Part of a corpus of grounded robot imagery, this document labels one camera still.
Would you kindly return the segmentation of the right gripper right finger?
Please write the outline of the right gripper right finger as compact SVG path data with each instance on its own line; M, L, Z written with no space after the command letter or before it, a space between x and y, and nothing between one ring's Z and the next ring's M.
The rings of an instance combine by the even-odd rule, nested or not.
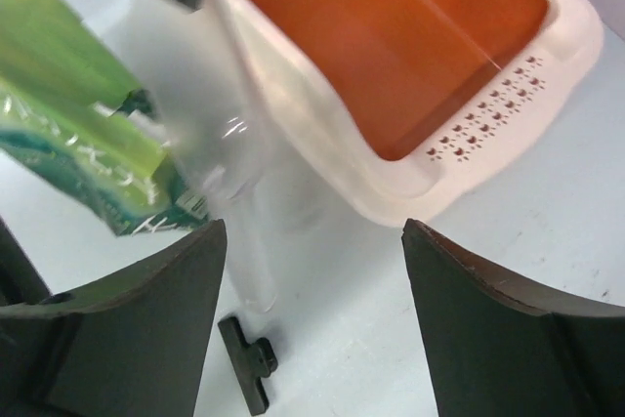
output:
M620 416L624 310L547 286L426 224L401 237L441 416Z

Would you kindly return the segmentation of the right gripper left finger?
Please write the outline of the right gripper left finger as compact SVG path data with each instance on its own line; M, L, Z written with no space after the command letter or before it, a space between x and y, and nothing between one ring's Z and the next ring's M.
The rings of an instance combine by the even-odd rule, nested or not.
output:
M213 221L138 262L52 293L1 232L5 416L190 416L227 248Z

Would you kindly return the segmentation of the clear plastic scoop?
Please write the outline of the clear plastic scoop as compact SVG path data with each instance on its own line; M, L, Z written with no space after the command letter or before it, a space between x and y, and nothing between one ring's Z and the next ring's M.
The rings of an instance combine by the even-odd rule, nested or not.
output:
M274 139L262 92L222 0L199 0L186 16L191 38L175 77L185 97L163 120L181 173L228 232L230 279L241 303L267 313L278 289L258 185Z

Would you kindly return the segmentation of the black bag clip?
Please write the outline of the black bag clip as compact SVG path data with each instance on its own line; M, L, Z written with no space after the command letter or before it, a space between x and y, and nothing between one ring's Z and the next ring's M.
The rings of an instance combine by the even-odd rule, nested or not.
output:
M221 319L218 328L250 415L265 414L270 401L262 380L278 368L271 342L261 337L249 343L236 316Z

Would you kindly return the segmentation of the green litter bag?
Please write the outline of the green litter bag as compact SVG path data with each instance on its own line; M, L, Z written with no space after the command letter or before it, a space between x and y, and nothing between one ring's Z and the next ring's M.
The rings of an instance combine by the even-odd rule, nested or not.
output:
M1 147L118 236L197 229L148 91L64 0L1 0Z

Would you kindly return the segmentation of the orange and cream litter box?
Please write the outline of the orange and cream litter box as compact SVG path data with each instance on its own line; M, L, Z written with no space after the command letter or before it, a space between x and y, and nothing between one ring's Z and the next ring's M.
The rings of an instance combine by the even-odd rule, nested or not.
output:
M429 220L509 166L597 63L588 0L227 0L287 141L361 216Z

